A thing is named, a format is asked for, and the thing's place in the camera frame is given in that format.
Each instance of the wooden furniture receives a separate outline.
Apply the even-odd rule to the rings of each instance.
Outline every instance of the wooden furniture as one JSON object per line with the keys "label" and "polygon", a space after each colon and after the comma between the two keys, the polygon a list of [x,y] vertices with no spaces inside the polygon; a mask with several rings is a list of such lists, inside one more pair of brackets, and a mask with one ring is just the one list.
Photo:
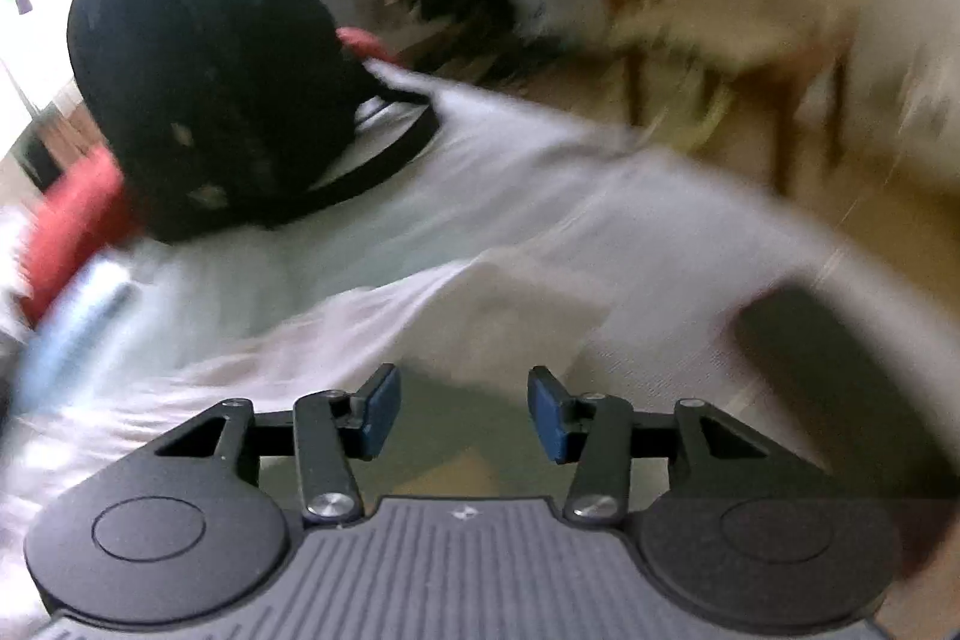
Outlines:
{"label": "wooden furniture", "polygon": [[796,157],[795,114],[813,80],[833,67],[827,162],[843,153],[848,62],[856,12],[810,0],[606,0],[608,43],[623,58],[627,113],[640,124],[650,53],[704,67],[704,107],[719,86],[759,98],[776,116],[772,185],[786,194]]}

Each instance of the red cloth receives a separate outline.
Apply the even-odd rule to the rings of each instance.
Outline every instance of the red cloth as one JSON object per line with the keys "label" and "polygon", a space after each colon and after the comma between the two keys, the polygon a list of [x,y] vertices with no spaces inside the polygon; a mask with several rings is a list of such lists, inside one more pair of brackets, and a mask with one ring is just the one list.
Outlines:
{"label": "red cloth", "polygon": [[362,61],[367,58],[376,58],[378,61],[392,63],[394,66],[403,66],[400,58],[384,47],[380,39],[363,28],[337,28],[337,38],[340,44]]}
{"label": "red cloth", "polygon": [[30,293],[20,300],[32,325],[43,317],[80,268],[107,244],[139,230],[120,167],[98,145],[64,172],[37,209],[21,268]]}

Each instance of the light blue object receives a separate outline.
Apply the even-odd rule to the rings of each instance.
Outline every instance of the light blue object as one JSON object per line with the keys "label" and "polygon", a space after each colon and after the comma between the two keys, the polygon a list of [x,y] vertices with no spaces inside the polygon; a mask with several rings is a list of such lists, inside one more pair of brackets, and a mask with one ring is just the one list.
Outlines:
{"label": "light blue object", "polygon": [[394,421],[400,413],[400,370],[392,367],[378,389],[367,400],[367,410],[361,428],[361,458],[375,458],[380,455],[387,434],[394,427]]}
{"label": "light blue object", "polygon": [[527,380],[527,408],[547,458],[565,464],[568,461],[568,432],[563,424],[564,400],[557,393],[563,392],[563,389],[551,389],[551,381],[559,385],[542,367],[531,371]]}
{"label": "light blue object", "polygon": [[86,263],[27,343],[13,379],[14,414],[69,403],[86,355],[129,290],[130,273],[111,253],[99,253]]}

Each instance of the floor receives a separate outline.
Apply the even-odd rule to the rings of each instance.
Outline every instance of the floor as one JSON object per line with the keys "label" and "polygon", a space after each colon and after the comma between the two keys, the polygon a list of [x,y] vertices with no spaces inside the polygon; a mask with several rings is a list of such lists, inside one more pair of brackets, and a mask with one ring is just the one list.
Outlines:
{"label": "floor", "polygon": [[[654,137],[668,138],[685,113],[683,76],[661,70],[649,76],[651,118],[662,120]],[[591,121],[621,121],[616,68],[572,61],[539,74],[512,92]],[[734,105],[702,148],[691,153],[706,166],[766,187],[772,124],[758,108]],[[892,156],[848,151],[833,172],[824,167],[824,145],[808,130],[800,145],[791,201],[899,271],[960,317],[960,196],[935,193]]]}

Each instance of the white sheet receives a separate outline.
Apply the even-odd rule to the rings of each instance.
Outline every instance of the white sheet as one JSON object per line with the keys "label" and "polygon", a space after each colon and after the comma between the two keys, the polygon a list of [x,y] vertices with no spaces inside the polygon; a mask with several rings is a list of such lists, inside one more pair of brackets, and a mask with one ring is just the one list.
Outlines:
{"label": "white sheet", "polygon": [[[289,410],[320,389],[357,390],[381,362],[401,372],[494,391],[522,405],[527,370],[564,372],[610,297],[584,276],[517,253],[488,253],[380,289],[334,296],[264,338],[176,378],[138,381],[122,399],[23,418],[13,432],[0,519],[0,636],[26,636],[45,618],[20,552],[37,511],[115,458],[229,396]],[[421,410],[427,418],[437,410]]]}
{"label": "white sheet", "polygon": [[[181,245],[152,272],[142,268],[145,282],[83,370],[88,399],[71,415],[123,410],[139,379],[177,375],[325,296],[512,245],[531,263],[587,275],[614,291],[611,314],[565,373],[573,390],[616,393],[648,410],[699,396],[803,450],[728,335],[736,308],[784,276],[800,275],[904,370],[907,390],[960,453],[955,326],[837,237],[669,153],[625,151],[623,129],[592,128],[524,102],[387,73],[400,85],[435,92],[446,122],[431,148],[349,203],[275,233],[244,228]],[[455,357],[473,355],[456,348]],[[361,485],[376,496],[455,453],[478,453],[488,491],[562,492],[566,473],[545,463],[523,405],[491,393],[499,378],[464,387],[451,383],[445,366],[439,375],[408,378],[404,418],[388,453],[358,469]],[[317,387],[325,380],[318,376]],[[152,385],[157,405],[174,386],[166,387]],[[138,419],[137,426],[148,425],[141,437],[155,431],[151,421],[151,414]],[[118,455],[101,453],[96,463]],[[46,458],[57,465],[62,451]],[[269,483],[274,476],[265,477]],[[661,474],[637,465],[635,506],[662,487]]]}

